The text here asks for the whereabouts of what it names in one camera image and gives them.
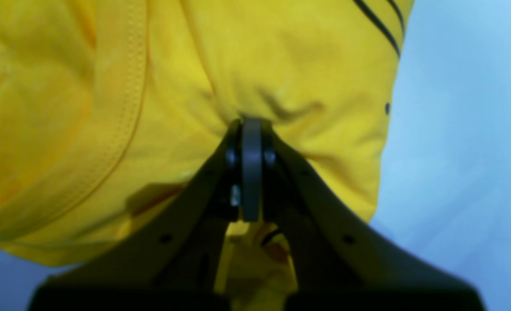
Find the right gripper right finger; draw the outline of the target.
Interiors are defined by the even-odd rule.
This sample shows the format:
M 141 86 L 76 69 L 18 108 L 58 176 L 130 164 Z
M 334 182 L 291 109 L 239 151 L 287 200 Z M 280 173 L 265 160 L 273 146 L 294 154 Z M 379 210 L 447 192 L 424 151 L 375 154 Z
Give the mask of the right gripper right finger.
M 352 212 L 270 122 L 243 121 L 245 221 L 276 224 L 297 291 L 285 311 L 482 311 L 468 283 L 417 259 Z

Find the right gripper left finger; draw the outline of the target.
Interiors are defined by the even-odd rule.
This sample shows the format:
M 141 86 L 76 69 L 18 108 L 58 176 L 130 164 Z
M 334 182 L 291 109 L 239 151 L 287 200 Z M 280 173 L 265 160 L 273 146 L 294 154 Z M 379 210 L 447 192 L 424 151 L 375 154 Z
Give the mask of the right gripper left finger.
M 222 245 L 241 207 L 241 122 L 164 210 L 135 234 L 40 286 L 31 311 L 229 311 L 215 292 Z

